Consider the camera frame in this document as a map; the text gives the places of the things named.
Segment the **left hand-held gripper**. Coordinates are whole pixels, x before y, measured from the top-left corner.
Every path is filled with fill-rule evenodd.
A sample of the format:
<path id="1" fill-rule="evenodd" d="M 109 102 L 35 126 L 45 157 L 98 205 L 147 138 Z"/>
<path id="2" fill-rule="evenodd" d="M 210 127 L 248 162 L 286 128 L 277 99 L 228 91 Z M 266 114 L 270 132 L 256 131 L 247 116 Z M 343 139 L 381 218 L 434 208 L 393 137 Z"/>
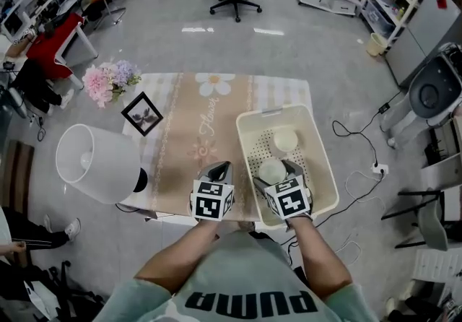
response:
<path id="1" fill-rule="evenodd" d="M 193 181 L 190 195 L 192 217 L 221 222 L 234 204 L 232 179 L 230 161 L 215 162 L 203 168 Z"/>

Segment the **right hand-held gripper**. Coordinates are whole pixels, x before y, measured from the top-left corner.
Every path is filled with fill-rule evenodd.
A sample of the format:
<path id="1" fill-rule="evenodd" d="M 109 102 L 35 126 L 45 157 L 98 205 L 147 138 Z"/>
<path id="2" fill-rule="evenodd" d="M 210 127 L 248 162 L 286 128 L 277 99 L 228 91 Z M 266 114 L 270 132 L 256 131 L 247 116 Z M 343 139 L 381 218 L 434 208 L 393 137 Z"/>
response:
<path id="1" fill-rule="evenodd" d="M 286 169 L 285 181 L 270 186 L 261 178 L 254 177 L 253 185 L 280 219 L 310 215 L 310 192 L 305 187 L 303 169 L 290 160 L 283 160 L 283 165 Z"/>

